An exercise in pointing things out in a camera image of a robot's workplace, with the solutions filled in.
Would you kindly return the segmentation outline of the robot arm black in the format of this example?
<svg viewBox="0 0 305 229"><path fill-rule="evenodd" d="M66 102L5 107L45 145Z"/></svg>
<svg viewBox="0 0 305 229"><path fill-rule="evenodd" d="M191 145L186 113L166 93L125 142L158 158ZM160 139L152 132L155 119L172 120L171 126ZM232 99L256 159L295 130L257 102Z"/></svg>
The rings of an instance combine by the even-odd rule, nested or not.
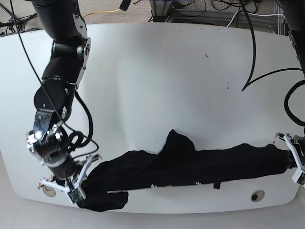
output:
<svg viewBox="0 0 305 229"><path fill-rule="evenodd" d="M87 135L76 130L67 134L63 128L71 115L73 100L79 99L77 90L91 40L76 0L34 0L32 5L53 43L42 85L34 96L36 114L33 129L27 136L27 147L47 165L62 186L81 169L71 152L86 146L93 136L91 117Z"/></svg>
<svg viewBox="0 0 305 229"><path fill-rule="evenodd" d="M288 25L289 37L292 41L297 59L301 69L305 71L305 2L303 0L280 0L280 7L283 10L286 23ZM305 81L297 82L288 91L284 99L284 110L288 117L298 126L304 127L305 122L295 116L289 108L289 99L293 92L301 86Z"/></svg>

